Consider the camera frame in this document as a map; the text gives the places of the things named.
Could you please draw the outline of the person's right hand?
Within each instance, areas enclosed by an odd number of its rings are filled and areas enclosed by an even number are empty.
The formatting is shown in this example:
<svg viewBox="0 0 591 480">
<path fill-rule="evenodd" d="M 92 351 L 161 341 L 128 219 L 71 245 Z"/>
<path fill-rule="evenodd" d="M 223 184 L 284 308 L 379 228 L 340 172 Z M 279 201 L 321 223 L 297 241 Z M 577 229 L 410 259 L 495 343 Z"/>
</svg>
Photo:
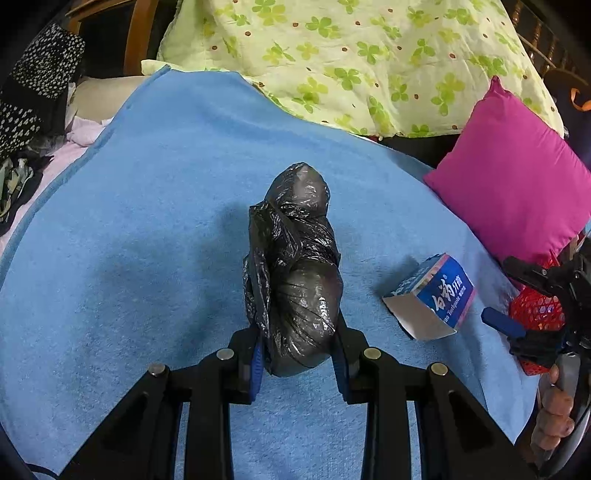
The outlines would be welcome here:
<svg viewBox="0 0 591 480">
<path fill-rule="evenodd" d="M 538 389 L 539 412 L 531 437 L 531 444 L 544 451 L 555 449 L 574 430 L 570 418 L 574 399 L 558 387 L 560 370 L 553 365 L 541 378 Z"/>
</svg>

